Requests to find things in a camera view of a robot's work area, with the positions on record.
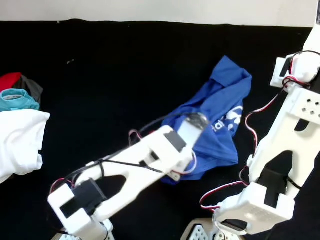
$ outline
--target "red cloth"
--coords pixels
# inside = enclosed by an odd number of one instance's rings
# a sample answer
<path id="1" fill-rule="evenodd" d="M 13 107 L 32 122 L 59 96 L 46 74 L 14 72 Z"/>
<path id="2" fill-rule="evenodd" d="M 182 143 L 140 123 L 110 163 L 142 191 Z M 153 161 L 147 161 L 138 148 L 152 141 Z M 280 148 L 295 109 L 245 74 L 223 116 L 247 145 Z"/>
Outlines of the red cloth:
<path id="1" fill-rule="evenodd" d="M 0 92 L 11 89 L 13 85 L 21 78 L 21 72 L 7 73 L 0 77 Z"/>

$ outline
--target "gray cloth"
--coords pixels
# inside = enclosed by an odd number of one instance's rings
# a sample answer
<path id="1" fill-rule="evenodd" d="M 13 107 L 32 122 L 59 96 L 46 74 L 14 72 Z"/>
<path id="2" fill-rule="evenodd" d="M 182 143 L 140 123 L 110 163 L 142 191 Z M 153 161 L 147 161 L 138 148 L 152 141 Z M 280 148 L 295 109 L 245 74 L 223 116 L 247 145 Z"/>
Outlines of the gray cloth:
<path id="1" fill-rule="evenodd" d="M 17 81 L 13 87 L 14 89 L 24 89 L 36 102 L 41 103 L 41 94 L 44 89 L 35 81 L 28 79 L 26 76 L 21 75 L 19 81 Z"/>

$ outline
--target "white printed logo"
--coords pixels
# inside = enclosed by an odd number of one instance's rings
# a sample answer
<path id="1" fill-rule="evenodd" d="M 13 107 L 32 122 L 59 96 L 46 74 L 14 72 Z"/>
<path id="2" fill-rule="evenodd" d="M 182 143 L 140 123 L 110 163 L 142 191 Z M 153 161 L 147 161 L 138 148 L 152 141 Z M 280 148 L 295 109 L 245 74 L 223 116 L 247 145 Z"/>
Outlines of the white printed logo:
<path id="1" fill-rule="evenodd" d="M 237 106 L 231 109 L 225 116 L 223 116 L 215 124 L 212 125 L 212 130 L 217 132 L 223 127 L 225 127 L 227 124 L 228 131 L 231 131 L 235 127 L 235 125 L 240 124 L 241 117 L 242 117 L 241 113 L 243 109 L 244 108 L 242 106 Z"/>

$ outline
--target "blue cloth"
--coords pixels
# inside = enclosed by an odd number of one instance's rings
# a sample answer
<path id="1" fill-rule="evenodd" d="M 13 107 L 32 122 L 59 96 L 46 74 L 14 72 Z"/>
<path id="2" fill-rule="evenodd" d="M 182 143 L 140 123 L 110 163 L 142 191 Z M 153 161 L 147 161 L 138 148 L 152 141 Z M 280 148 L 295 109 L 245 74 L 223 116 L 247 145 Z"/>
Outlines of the blue cloth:
<path id="1" fill-rule="evenodd" d="M 39 108 L 39 103 L 24 89 L 10 88 L 0 93 L 0 112 Z"/>
<path id="2" fill-rule="evenodd" d="M 197 167 L 192 174 L 182 176 L 181 180 L 199 180 L 210 169 L 238 163 L 238 153 L 232 138 L 241 120 L 242 101 L 250 92 L 251 80 L 252 76 L 245 69 L 224 56 L 200 91 L 172 112 L 201 112 L 210 121 L 193 148 L 197 156 Z M 177 131 L 184 119 L 185 116 L 170 117 L 162 125 L 169 125 Z M 169 177 L 162 181 L 176 183 Z"/>

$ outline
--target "black fabric surface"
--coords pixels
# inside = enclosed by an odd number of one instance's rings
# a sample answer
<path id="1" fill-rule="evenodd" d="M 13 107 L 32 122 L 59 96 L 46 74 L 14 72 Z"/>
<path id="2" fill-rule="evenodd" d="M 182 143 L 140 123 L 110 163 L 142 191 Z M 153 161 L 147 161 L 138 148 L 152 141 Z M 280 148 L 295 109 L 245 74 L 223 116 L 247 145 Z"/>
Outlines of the black fabric surface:
<path id="1" fill-rule="evenodd" d="M 253 76 L 244 113 L 264 106 L 279 91 L 269 86 L 276 57 L 299 51 L 310 30 L 163 22 L 0 22 L 0 74 L 22 72 L 38 82 L 44 88 L 41 110 L 51 113 L 42 169 L 0 184 L 1 238 L 51 239 L 54 231 L 46 223 L 51 183 L 125 147 L 130 129 L 189 100 L 223 55 Z M 268 133 L 283 99 L 252 117 L 260 138 Z M 200 181 L 153 184 L 111 218 L 116 239 L 178 240 L 191 220 L 211 217 L 200 209 L 200 197 L 236 181 L 252 152 L 253 138 L 243 122 L 234 141 L 239 165 L 213 169 Z M 320 170 L 315 165 L 296 198 L 294 218 L 277 226 L 269 239 L 320 237 Z M 121 182 L 117 178 L 101 185 L 108 195 Z M 215 204 L 241 189 L 221 191 L 209 202 Z"/>

